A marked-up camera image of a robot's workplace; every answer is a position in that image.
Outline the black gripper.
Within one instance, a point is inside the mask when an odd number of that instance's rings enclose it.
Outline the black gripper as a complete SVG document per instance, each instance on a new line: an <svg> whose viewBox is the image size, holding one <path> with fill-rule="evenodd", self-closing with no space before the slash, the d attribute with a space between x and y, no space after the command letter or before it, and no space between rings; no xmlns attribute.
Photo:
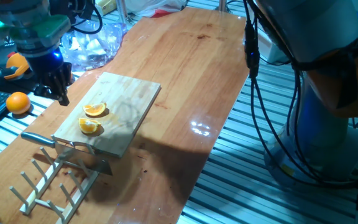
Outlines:
<svg viewBox="0 0 358 224"><path fill-rule="evenodd" d="M70 101L67 97L66 86L73 83L71 63L64 62L59 48L39 57L26 58L30 69L40 84L35 87L34 95L57 100L61 106L68 106Z"/></svg>

